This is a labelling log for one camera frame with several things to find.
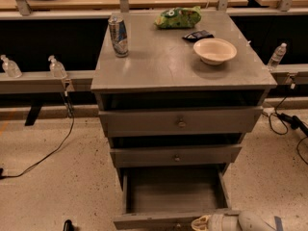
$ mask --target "silver can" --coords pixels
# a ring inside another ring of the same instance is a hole
[[[123,18],[111,16],[108,24],[115,55],[120,58],[126,57],[128,55],[127,33]]]

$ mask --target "white bowl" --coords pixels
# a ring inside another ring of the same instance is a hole
[[[220,38],[206,38],[197,41],[193,50],[205,64],[219,65],[237,55],[236,47]]]

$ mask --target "drawer knob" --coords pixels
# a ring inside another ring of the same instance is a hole
[[[186,127],[186,122],[183,119],[180,119],[179,122],[177,123],[177,125],[180,128],[184,128],[184,127]]]
[[[174,161],[175,162],[180,162],[181,161],[179,155],[174,155]]]

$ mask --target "concrete floor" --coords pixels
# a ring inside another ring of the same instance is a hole
[[[307,122],[308,102],[295,103],[286,102],[283,112]],[[64,107],[43,107],[35,125],[25,127],[28,112],[0,109],[4,175],[18,174],[39,161],[69,131],[72,119]],[[273,125],[283,130],[279,121]],[[233,209],[251,210],[271,226],[279,216],[285,231],[308,230],[308,166],[296,152],[303,137],[298,129],[276,135],[268,118],[259,118],[224,175]],[[108,149],[97,107],[75,107],[72,132],[57,153],[19,178],[0,181],[0,230],[63,230],[68,218],[78,231],[116,230],[113,217],[121,214],[122,192]],[[308,140],[300,151],[308,160]]]

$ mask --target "bottle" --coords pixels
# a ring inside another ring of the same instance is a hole
[[[1,55],[0,58],[3,61],[2,63],[3,70],[9,77],[18,78],[22,75],[16,62],[8,59],[6,55]]]
[[[49,65],[50,71],[53,77],[57,79],[64,79],[67,77],[67,73],[65,71],[64,65],[55,59],[55,56],[51,55],[48,58],[48,61],[51,62]]]
[[[280,46],[278,46],[275,51],[272,53],[271,58],[269,59],[268,69],[269,71],[273,71],[282,60],[283,56],[287,52],[287,43],[283,42]]]

